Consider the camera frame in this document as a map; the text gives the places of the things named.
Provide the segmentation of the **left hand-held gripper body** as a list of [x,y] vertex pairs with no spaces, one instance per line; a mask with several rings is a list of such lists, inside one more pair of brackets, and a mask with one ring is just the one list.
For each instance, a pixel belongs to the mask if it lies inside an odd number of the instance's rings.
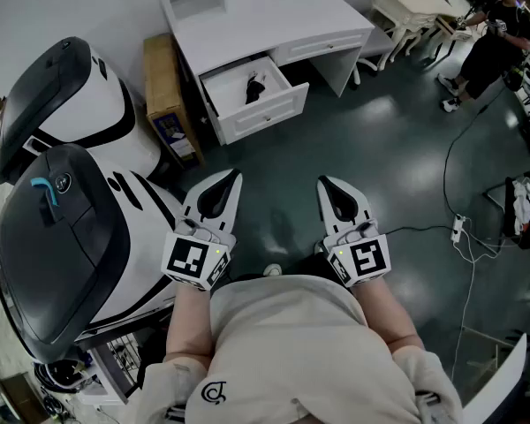
[[211,291],[231,261],[236,245],[233,220],[197,222],[181,216],[166,235],[161,271],[173,281]]

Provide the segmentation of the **brown cardboard box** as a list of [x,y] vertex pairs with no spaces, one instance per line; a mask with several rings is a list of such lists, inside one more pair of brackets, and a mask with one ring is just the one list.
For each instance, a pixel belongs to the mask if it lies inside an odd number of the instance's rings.
[[205,159],[181,91],[181,70],[172,34],[143,42],[143,72],[148,121],[163,146],[183,169]]

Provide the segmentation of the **cream dressing table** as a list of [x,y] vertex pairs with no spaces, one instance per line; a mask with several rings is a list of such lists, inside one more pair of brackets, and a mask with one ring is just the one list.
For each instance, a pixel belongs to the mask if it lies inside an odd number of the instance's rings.
[[379,60],[381,71],[400,51],[408,57],[423,33],[435,26],[438,17],[456,19],[463,13],[460,0],[373,0],[373,8],[393,24],[389,33],[394,49]]

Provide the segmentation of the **white curved panel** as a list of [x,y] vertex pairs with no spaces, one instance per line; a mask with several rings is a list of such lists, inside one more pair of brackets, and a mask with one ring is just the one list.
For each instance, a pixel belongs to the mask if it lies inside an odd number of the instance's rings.
[[484,424],[519,383],[526,364],[527,334],[510,346],[511,353],[463,409],[464,424]]

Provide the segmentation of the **person's right forearm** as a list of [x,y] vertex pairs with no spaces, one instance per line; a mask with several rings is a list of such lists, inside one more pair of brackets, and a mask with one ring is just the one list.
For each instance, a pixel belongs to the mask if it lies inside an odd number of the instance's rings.
[[391,353],[407,346],[425,349],[413,320],[382,276],[353,286],[351,292],[363,310],[368,327],[385,342]]

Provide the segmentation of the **person's black trousers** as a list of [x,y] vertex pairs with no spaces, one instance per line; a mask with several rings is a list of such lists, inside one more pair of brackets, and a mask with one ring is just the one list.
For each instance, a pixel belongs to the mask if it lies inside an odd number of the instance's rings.
[[[265,277],[262,275],[263,270],[254,272],[252,274],[247,273],[237,277],[231,277],[230,275],[227,275],[226,279],[223,281],[223,285],[254,279],[262,279]],[[306,258],[292,264],[288,269],[283,270],[282,274],[282,276],[297,275],[319,277],[336,284],[341,284],[337,273],[330,266],[329,262],[324,258],[322,254],[313,254],[307,256]]]

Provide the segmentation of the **white desk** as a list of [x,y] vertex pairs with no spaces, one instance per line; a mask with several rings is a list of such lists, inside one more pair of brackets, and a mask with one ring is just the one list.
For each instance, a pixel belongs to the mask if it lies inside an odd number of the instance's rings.
[[[270,57],[272,49],[287,42],[345,31],[371,33],[374,28],[345,0],[230,0],[226,11],[188,18],[174,33],[209,116],[201,75],[243,58]],[[304,60],[341,95],[363,46]]]

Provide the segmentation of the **person's left forearm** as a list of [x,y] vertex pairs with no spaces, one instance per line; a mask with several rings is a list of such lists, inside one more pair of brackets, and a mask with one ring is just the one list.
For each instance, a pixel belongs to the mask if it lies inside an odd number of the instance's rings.
[[209,368],[214,354],[209,291],[177,285],[165,351],[165,361],[189,358]]

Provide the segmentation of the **grey white swivel chair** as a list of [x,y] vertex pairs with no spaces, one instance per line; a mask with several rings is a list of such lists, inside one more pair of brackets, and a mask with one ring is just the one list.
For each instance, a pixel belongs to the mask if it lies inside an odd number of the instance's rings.
[[352,69],[350,82],[351,89],[357,89],[361,83],[359,66],[366,66],[372,76],[381,70],[381,61],[395,48],[395,43],[380,27],[375,26],[371,31],[365,45],[360,50],[359,58]]

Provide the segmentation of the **black clothes stand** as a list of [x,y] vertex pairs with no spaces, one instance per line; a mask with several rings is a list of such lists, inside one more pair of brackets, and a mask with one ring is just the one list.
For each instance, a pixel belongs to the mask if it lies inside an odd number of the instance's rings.
[[514,242],[518,248],[527,250],[530,249],[530,223],[519,236],[515,235],[514,230],[515,215],[512,206],[514,201],[512,182],[514,180],[530,184],[530,171],[526,171],[517,177],[506,177],[504,182],[487,188],[482,193],[482,197],[501,211],[499,240],[508,239],[510,242]]

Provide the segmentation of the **white cloth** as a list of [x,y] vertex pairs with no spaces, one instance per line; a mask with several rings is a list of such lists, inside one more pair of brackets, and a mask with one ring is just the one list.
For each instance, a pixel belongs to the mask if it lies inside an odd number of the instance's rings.
[[513,210],[515,215],[515,235],[521,235],[530,223],[530,184],[514,180]]

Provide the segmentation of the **white power strip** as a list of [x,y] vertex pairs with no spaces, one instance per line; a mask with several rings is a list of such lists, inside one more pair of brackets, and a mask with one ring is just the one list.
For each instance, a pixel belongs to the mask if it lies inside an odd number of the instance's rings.
[[450,233],[450,240],[453,244],[457,244],[460,241],[461,234],[464,230],[465,221],[466,218],[464,216],[459,214],[454,215]]

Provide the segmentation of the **black item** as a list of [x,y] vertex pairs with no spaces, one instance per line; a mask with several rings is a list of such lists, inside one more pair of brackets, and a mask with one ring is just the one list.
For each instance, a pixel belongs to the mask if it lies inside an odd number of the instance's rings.
[[264,85],[266,75],[259,75],[257,72],[251,72],[246,84],[246,104],[259,100],[260,95],[265,91]]

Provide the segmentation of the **blue-handled white black robot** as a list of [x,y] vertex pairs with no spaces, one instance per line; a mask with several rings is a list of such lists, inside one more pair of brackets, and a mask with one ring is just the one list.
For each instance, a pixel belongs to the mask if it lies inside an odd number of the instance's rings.
[[170,307],[163,246],[181,200],[64,144],[37,156],[0,214],[0,300],[36,361]]

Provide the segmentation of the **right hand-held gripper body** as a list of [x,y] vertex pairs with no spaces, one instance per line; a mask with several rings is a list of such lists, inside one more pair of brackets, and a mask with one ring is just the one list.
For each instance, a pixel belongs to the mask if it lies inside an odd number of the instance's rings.
[[320,248],[346,288],[374,280],[390,271],[387,237],[376,220],[366,220],[342,234],[326,236]]

